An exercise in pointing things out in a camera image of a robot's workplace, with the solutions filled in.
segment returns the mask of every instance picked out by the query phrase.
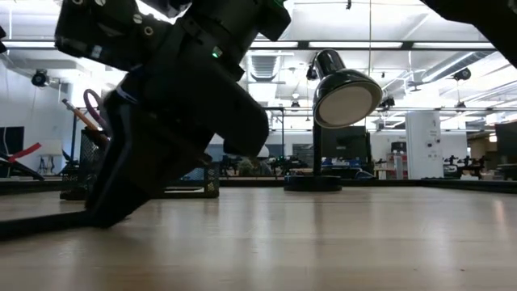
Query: security camera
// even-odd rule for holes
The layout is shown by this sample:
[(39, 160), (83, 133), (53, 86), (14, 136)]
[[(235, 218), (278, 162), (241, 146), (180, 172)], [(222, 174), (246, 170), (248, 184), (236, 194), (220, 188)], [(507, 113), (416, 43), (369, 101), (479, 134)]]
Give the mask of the security camera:
[(31, 83), (37, 87), (46, 87), (50, 83), (50, 78), (47, 75), (47, 70), (36, 70), (32, 76)]
[(456, 72), (455, 74), (453, 74), (452, 78), (457, 81), (460, 81), (460, 80), (466, 81), (466, 80), (469, 80), (471, 76), (472, 76), (472, 72), (470, 72), (469, 68), (464, 68), (464, 69)]
[(292, 101), (292, 103), (291, 103), (291, 107), (292, 107), (292, 108), (299, 108), (299, 107), (300, 107), (300, 102), (298, 102), (298, 101), (296, 101), (296, 100), (295, 100), (295, 101)]
[[(465, 105), (465, 102), (458, 102), (456, 105), (454, 105), (455, 108), (467, 108), (467, 105)], [(456, 112), (460, 113), (463, 112), (462, 110), (456, 110)]]
[(309, 68), (307, 69), (307, 74), (305, 75), (305, 77), (309, 81), (317, 79), (317, 73), (316, 73), (316, 70), (314, 69), (314, 65), (310, 65), (309, 66)]
[(382, 108), (391, 108), (395, 106), (395, 98), (393, 96), (388, 96), (385, 99), (382, 100), (382, 102), (379, 104)]

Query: lamp shade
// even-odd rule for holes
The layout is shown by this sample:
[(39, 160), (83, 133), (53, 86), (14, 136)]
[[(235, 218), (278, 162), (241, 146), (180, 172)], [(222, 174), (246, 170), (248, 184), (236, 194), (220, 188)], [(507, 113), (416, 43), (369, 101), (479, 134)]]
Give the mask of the lamp shade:
[(372, 113), (382, 89), (366, 74), (345, 68), (341, 57), (325, 49), (314, 58), (321, 79), (314, 94), (314, 121), (325, 129), (352, 125)]

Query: black cable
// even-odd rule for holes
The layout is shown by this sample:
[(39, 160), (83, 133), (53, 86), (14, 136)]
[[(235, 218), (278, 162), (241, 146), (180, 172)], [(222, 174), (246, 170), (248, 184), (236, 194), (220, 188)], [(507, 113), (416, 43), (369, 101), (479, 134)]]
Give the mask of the black cable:
[(0, 241), (87, 226), (90, 226), (87, 211), (0, 221)]

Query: red object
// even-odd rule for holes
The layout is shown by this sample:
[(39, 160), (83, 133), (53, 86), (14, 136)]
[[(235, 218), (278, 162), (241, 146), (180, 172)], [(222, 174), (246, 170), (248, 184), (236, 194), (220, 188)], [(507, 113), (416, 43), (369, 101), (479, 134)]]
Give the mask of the red object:
[(15, 162), (16, 159), (25, 157), (28, 154), (32, 154), (35, 151), (37, 151), (41, 147), (41, 144), (39, 142), (35, 143), (34, 145), (31, 145), (29, 148), (25, 150), (21, 150), (16, 154), (13, 154), (9, 157), (9, 162)]

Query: computer monitor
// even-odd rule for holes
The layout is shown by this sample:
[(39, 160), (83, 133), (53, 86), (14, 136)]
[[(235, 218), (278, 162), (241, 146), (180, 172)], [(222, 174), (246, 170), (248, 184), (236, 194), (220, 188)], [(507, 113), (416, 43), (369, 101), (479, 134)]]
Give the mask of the computer monitor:
[(369, 140), (366, 127), (322, 129), (322, 157), (368, 160)]
[(517, 122), (495, 125), (495, 135), (498, 137), (498, 154), (517, 156)]

